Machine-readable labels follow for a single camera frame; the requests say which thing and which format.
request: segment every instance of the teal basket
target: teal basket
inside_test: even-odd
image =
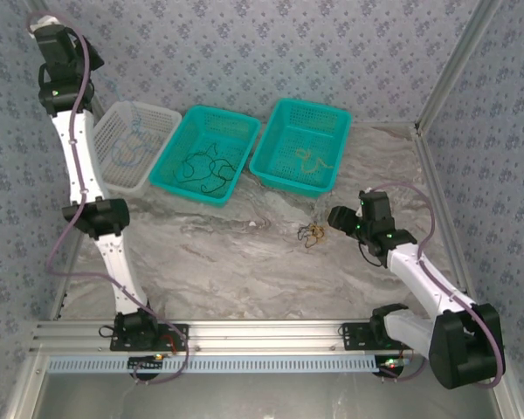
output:
[[[149,175],[167,191],[223,206],[251,152],[260,122],[240,113],[194,106]]]
[[[252,157],[266,186],[316,198],[334,187],[351,115],[304,100],[282,99]]]

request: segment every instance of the basket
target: basket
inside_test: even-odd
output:
[[[142,196],[149,172],[182,118],[178,112],[145,103],[114,103],[93,129],[106,186]]]
[[[266,186],[316,198],[334,187],[350,125],[348,112],[282,99],[252,157],[251,172]]]
[[[190,199],[223,206],[231,197],[260,122],[250,116],[194,106],[154,166],[149,181]]]

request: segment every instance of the wall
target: wall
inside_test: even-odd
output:
[[[23,2],[0,1],[0,417],[34,322],[52,308],[58,279],[45,275],[44,260],[68,198],[61,146],[38,102],[41,56],[22,30],[25,14]]]
[[[478,0],[48,0],[107,65],[101,99],[266,119],[278,98],[414,121]]]
[[[503,2],[426,136],[524,389],[524,0]]]

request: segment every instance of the marble floor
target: marble floor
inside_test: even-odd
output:
[[[422,313],[400,280],[362,259],[355,240],[329,228],[311,249],[297,239],[301,225],[325,223],[335,205],[356,208],[360,189],[395,180],[425,189],[410,128],[355,126],[335,188],[318,200],[262,186],[248,163],[223,208],[150,187],[128,199],[134,269],[153,308],[168,319],[358,319],[393,302]],[[429,213],[416,194],[392,189],[389,196],[396,226],[425,237]],[[450,277],[438,234],[426,253]],[[88,238],[75,271],[106,272]],[[111,285],[72,280],[61,315],[111,319]]]

